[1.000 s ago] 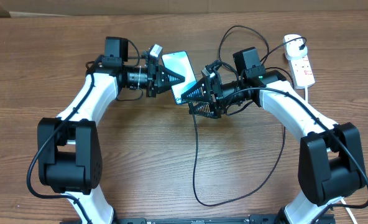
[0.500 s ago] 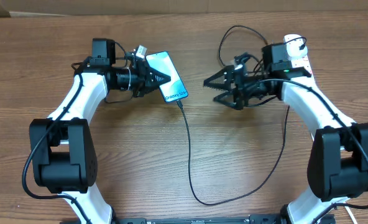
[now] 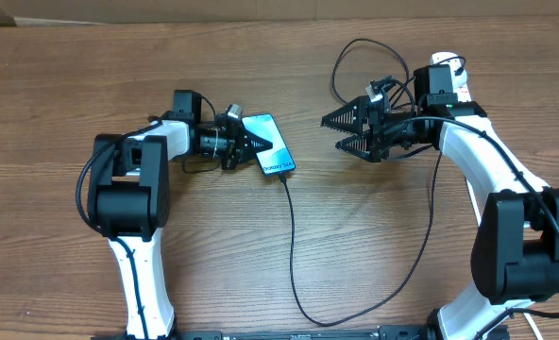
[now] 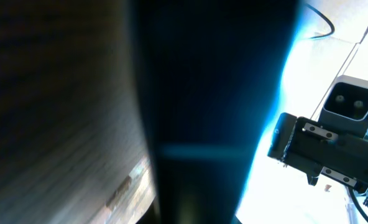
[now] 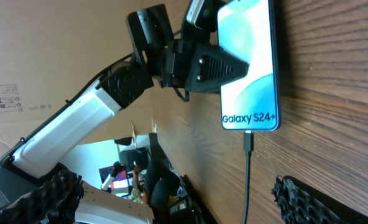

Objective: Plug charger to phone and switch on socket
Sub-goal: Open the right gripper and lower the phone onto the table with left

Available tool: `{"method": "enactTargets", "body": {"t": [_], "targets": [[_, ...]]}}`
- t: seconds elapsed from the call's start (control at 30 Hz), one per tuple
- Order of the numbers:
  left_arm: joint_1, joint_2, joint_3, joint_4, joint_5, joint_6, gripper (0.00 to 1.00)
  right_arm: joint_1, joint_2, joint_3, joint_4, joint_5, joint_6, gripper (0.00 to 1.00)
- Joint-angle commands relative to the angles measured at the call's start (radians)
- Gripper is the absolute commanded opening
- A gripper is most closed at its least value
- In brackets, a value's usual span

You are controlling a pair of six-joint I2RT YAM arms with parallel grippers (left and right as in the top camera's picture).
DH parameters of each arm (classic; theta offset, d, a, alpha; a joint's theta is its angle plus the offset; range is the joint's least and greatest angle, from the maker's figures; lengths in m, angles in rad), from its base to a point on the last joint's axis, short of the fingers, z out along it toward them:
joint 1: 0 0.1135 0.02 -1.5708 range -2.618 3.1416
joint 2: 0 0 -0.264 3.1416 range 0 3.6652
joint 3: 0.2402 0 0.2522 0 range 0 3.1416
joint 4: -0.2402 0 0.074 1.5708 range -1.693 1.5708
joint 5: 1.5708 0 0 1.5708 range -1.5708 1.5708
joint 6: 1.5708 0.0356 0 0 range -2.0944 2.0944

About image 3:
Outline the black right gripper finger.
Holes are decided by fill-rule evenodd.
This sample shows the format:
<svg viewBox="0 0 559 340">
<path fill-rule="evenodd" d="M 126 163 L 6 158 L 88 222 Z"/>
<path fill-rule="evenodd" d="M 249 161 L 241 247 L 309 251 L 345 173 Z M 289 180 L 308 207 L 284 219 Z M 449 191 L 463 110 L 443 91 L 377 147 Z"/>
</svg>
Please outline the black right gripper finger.
<svg viewBox="0 0 559 340">
<path fill-rule="evenodd" d="M 363 133 L 369 103 L 368 96 L 356 97 L 340 109 L 324 115 L 320 126 L 345 133 Z"/>
<path fill-rule="evenodd" d="M 337 142 L 335 147 L 367 162 L 372 162 L 368 135 L 351 135 Z"/>
</svg>

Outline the black smartphone with blue screen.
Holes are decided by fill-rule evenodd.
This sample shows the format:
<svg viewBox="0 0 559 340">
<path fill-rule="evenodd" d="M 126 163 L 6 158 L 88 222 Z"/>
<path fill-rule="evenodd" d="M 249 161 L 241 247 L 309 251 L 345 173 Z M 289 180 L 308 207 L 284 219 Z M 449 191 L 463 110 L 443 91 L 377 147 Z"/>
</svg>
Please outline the black smartphone with blue screen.
<svg viewBox="0 0 559 340">
<path fill-rule="evenodd" d="M 256 159 L 266 176 L 279 175 L 296 169 L 296 163 L 290 154 L 279 127 L 270 113 L 247 116 L 243 120 L 244 128 L 255 137 Z"/>
</svg>

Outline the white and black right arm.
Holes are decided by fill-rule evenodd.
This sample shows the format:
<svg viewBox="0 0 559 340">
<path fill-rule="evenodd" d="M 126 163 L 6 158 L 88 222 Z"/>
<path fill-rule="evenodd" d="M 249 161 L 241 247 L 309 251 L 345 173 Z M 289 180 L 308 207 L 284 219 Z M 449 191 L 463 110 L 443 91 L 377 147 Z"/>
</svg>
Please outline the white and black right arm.
<svg viewBox="0 0 559 340">
<path fill-rule="evenodd" d="M 410 111 L 392 111 L 387 90 L 397 82 L 387 77 L 321 119 L 347 133 L 337 148 L 367 162 L 387 159 L 394 146 L 432 145 L 485 196 L 470 258 L 473 281 L 432 312 L 428 339 L 488 339 L 506 318 L 531 315 L 533 303 L 559 294 L 559 189 L 517 160 L 477 102 L 460 99 L 455 83 L 463 72 L 446 62 L 415 70 Z"/>
</svg>

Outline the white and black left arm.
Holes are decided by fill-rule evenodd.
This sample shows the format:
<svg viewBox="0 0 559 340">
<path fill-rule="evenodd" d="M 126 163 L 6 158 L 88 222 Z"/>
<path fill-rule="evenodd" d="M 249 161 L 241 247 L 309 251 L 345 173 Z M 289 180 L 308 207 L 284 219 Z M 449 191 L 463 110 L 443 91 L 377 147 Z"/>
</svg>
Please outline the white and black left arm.
<svg viewBox="0 0 559 340">
<path fill-rule="evenodd" d="M 273 146 L 246 128 L 238 105 L 203 121 L 207 101 L 196 91 L 176 90 L 171 110 L 151 117 L 148 126 L 97 135 L 78 177 L 78 213 L 107 238 L 119 266 L 127 303 L 124 339 L 179 337 L 161 256 L 171 207 L 170 162 L 201 156 L 233 170 Z"/>
</svg>

